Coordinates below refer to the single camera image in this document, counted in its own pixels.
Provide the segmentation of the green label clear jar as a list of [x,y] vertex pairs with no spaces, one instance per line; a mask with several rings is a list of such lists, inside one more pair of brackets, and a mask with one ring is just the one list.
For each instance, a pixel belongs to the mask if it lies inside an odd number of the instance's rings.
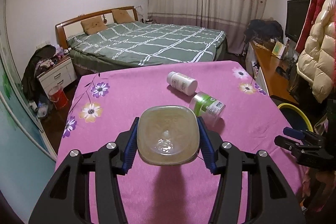
[[213,127],[221,118],[222,112],[226,105],[204,92],[198,92],[193,96],[189,108],[193,110],[197,117],[202,117],[204,122]]

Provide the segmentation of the white pill bottle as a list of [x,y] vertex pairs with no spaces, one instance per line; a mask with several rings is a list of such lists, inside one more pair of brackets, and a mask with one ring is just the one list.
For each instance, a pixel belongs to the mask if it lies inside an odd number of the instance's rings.
[[186,94],[187,96],[192,96],[198,87],[196,79],[174,71],[167,75],[167,83],[172,88]]

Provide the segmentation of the yellow rimmed trash bin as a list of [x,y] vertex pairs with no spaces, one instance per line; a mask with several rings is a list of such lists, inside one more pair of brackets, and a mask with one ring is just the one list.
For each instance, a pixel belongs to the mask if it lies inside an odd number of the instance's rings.
[[310,120],[297,106],[289,103],[281,103],[277,108],[293,129],[313,132],[313,126]]

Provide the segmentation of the pink floral tablecloth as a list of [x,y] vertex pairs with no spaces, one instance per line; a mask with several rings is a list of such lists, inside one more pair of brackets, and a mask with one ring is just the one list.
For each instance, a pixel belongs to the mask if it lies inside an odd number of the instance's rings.
[[[62,162],[72,150],[97,151],[130,129],[144,112],[189,107],[191,97],[170,86],[167,76],[182,73],[195,79],[198,91],[223,105],[208,128],[238,149],[267,151],[294,193],[302,187],[304,170],[291,154],[274,143],[288,121],[264,88],[236,62],[211,61],[157,65],[110,71],[81,78],[58,150]],[[155,166],[136,156],[132,168],[118,178],[129,223],[207,223],[219,177],[202,156],[183,165]]]

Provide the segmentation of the cream puffer jacket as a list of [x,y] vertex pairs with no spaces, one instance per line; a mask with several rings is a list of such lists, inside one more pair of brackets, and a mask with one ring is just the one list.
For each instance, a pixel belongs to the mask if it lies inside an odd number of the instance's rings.
[[321,103],[334,89],[335,0],[325,0],[298,57],[297,73]]

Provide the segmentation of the red bucket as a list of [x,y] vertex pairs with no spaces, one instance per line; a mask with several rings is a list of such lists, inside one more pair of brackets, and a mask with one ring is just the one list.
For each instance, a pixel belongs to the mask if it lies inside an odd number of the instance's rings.
[[68,104],[68,98],[66,97],[63,87],[57,85],[48,92],[50,101],[55,105],[57,110],[64,108]]

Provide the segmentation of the orange wooden desk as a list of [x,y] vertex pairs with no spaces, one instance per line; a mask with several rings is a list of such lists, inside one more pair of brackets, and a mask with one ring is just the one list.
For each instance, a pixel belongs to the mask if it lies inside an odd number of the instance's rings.
[[245,58],[247,72],[270,98],[298,106],[287,90],[289,81],[276,72],[281,63],[271,51],[258,47],[254,42],[249,43]]

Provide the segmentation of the white nightstand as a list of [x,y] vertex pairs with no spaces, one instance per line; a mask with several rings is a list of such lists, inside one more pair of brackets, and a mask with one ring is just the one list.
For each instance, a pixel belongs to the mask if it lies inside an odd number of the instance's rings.
[[77,76],[71,58],[65,56],[48,71],[39,75],[37,79],[45,93],[48,94],[52,88],[58,85],[63,88],[67,87],[77,79]]

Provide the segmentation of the green plaid bed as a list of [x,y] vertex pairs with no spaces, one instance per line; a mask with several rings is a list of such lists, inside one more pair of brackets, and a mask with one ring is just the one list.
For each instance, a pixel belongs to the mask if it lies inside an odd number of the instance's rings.
[[75,67],[93,73],[152,65],[222,61],[224,31],[140,22],[108,25],[92,35],[67,39]]

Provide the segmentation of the sliding wardrobe door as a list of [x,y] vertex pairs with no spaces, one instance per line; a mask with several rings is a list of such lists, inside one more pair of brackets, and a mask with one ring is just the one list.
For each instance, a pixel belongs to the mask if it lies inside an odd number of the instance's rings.
[[5,4],[6,0],[1,0],[1,101],[24,135],[55,161],[56,153],[46,137],[41,122],[23,95],[21,79],[14,64],[7,37]]

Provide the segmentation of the black clothes on nightstand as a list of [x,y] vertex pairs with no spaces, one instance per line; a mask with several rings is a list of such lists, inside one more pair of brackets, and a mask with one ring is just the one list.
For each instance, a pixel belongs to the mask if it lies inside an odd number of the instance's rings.
[[38,103],[40,96],[48,96],[37,79],[39,75],[56,65],[63,57],[61,48],[47,44],[35,51],[22,78],[23,93],[30,102]]

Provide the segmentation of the left brown pillow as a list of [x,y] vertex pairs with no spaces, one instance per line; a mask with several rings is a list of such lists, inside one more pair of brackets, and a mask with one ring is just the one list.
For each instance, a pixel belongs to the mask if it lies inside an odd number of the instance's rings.
[[106,24],[103,22],[101,16],[95,16],[80,22],[83,31],[86,35],[93,35],[100,31],[107,29]]

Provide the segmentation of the brown pillow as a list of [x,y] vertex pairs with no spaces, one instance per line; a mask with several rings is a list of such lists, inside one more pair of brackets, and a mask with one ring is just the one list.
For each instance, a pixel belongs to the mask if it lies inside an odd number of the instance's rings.
[[114,22],[117,24],[135,22],[135,19],[132,18],[126,10],[113,9],[112,16],[113,16]]
[[100,31],[107,29],[106,24],[103,22],[101,16],[95,16],[80,22],[83,31],[86,35],[93,35]]

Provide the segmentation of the dark clothes pile on desk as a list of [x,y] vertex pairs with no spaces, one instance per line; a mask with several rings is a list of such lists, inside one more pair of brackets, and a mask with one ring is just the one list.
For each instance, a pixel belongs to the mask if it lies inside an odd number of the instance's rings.
[[281,24],[276,20],[253,19],[244,31],[244,43],[252,39],[277,40],[283,42],[284,31]]

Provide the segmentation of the right brown pillow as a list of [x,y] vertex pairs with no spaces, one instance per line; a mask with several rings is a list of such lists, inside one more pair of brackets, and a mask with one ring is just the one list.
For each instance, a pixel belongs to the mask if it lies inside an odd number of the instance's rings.
[[114,22],[117,24],[135,22],[135,19],[132,18],[126,10],[113,9],[112,16],[113,16]]

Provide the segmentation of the wooden headboard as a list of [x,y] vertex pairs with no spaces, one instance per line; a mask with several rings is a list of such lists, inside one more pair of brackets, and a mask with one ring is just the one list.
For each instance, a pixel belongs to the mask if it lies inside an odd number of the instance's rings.
[[76,18],[66,20],[55,26],[56,40],[63,49],[68,48],[68,39],[78,34],[95,34],[102,31],[104,26],[114,23],[112,11],[123,10],[134,20],[138,20],[138,15],[134,6],[119,7],[107,9],[90,14],[77,16]]

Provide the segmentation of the black television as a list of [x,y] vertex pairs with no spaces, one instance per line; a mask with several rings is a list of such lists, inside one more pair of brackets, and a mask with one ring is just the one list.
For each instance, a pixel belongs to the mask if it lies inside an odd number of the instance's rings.
[[286,7],[285,36],[298,42],[306,20],[310,0],[288,0]]

